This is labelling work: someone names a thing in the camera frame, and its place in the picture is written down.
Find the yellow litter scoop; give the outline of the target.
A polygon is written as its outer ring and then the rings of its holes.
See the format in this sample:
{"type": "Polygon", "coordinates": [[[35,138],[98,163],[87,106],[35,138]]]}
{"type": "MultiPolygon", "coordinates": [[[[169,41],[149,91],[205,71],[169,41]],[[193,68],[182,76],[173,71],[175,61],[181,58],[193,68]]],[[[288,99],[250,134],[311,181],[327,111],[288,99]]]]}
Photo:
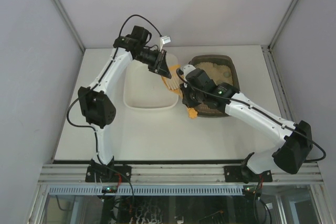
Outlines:
{"type": "MultiPolygon", "coordinates": [[[[169,67],[169,71],[171,74],[171,78],[166,78],[162,77],[164,85],[167,87],[167,89],[175,94],[177,94],[179,97],[183,98],[183,93],[180,89],[180,84],[182,81],[179,79],[177,76],[176,70],[180,67],[181,65],[173,65],[169,67]]],[[[191,119],[197,118],[198,112],[194,108],[187,108],[188,111],[188,116],[191,119]]]]}

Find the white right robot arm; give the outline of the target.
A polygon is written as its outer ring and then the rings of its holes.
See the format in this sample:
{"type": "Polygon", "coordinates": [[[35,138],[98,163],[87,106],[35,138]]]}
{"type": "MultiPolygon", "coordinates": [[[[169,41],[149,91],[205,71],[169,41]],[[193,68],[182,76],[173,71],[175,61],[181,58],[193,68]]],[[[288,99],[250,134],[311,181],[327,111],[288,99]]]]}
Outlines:
{"type": "Polygon", "coordinates": [[[241,171],[244,176],[259,175],[275,168],[288,174],[299,171],[312,150],[308,123],[295,123],[277,117],[250,101],[229,83],[216,85],[204,70],[193,65],[178,68],[176,74],[182,81],[183,104],[188,108],[204,104],[245,122],[273,143],[273,148],[252,152],[243,160],[241,171]]]}

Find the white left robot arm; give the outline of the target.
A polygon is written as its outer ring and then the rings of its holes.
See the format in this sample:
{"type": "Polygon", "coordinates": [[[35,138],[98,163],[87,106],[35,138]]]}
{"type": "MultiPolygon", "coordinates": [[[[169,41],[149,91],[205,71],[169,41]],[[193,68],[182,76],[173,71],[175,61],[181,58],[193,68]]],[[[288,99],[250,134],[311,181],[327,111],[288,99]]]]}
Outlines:
{"type": "Polygon", "coordinates": [[[151,33],[140,26],[134,26],[132,33],[120,35],[113,44],[109,61],[88,87],[80,87],[78,98],[81,114],[94,130],[96,137],[97,163],[108,165],[113,159],[112,142],[107,137],[107,128],[115,119],[117,110],[112,103],[112,93],[127,66],[134,60],[148,67],[148,71],[170,79],[166,63],[165,44],[170,36],[160,36],[160,47],[147,46],[151,33]]]}

